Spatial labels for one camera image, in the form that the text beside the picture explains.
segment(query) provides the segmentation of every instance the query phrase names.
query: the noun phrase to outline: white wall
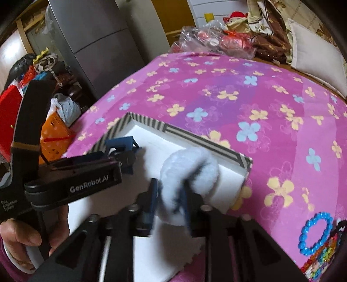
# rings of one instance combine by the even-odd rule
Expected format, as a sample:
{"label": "white wall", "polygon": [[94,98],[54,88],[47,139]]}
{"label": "white wall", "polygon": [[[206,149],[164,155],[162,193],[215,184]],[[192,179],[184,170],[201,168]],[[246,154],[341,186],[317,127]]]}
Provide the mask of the white wall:
{"label": "white wall", "polygon": [[115,0],[145,61],[166,53],[170,46],[151,0]]}
{"label": "white wall", "polygon": [[206,24],[204,14],[212,13],[215,19],[223,22],[234,11],[248,12],[247,0],[187,0],[195,24],[199,27]]}
{"label": "white wall", "polygon": [[26,54],[27,51],[18,30],[0,46],[0,94],[3,91],[11,67]]}

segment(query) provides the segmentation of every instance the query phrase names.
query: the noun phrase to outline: finger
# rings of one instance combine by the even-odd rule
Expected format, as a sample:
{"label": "finger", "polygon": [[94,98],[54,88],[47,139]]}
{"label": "finger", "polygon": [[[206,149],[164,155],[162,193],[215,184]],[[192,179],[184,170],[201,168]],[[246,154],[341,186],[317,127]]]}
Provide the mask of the finger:
{"label": "finger", "polygon": [[54,226],[53,232],[49,235],[49,244],[53,250],[55,250],[63,241],[65,241],[70,234],[69,224],[67,221],[68,213],[68,205],[59,207],[58,221]]}
{"label": "finger", "polygon": [[9,219],[0,225],[0,234],[11,255],[21,262],[30,263],[25,246],[41,245],[39,232],[28,224]]}
{"label": "finger", "polygon": [[49,256],[51,256],[52,255],[52,253],[55,251],[56,249],[51,249],[50,251],[49,251]]}
{"label": "finger", "polygon": [[58,208],[58,221],[67,221],[69,215],[69,205],[64,205]]}

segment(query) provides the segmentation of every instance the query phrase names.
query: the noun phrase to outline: beaded bracelet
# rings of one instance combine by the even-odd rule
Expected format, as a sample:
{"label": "beaded bracelet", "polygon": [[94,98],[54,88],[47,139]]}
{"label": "beaded bracelet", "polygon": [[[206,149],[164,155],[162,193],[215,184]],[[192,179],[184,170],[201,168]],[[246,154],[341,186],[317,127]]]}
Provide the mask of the beaded bracelet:
{"label": "beaded bracelet", "polygon": [[[312,247],[308,248],[306,246],[307,233],[309,232],[310,228],[316,225],[316,223],[320,219],[323,219],[327,222],[327,227],[323,231],[323,235],[321,236],[321,238],[316,243],[314,243]],[[332,229],[332,222],[333,222],[333,218],[330,216],[330,213],[326,213],[326,212],[319,212],[315,214],[313,218],[306,221],[306,225],[301,229],[301,235],[299,236],[298,248],[300,249],[300,253],[303,254],[304,256],[311,256],[321,246],[323,246],[326,240],[328,239],[328,236]]]}

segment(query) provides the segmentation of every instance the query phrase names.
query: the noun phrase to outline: white pillow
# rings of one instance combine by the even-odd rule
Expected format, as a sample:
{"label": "white pillow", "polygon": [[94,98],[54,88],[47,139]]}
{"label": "white pillow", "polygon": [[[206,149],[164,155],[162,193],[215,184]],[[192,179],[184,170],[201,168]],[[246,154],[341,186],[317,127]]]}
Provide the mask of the white pillow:
{"label": "white pillow", "polygon": [[339,50],[292,19],[288,22],[293,34],[291,67],[346,98],[347,80]]}

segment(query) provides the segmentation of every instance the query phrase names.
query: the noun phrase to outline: pink floral bedspread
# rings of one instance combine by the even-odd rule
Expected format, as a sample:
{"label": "pink floral bedspread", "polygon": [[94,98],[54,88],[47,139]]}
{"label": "pink floral bedspread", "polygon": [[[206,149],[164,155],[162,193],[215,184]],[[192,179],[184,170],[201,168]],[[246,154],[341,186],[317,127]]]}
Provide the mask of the pink floral bedspread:
{"label": "pink floral bedspread", "polygon": [[[212,54],[163,54],[111,89],[73,126],[82,155],[126,112],[159,119],[244,153],[254,166],[235,215],[251,214],[301,267],[298,237],[317,212],[347,205],[347,106],[285,69]],[[318,223],[307,244],[324,230]],[[172,281],[201,281],[197,256]]]}

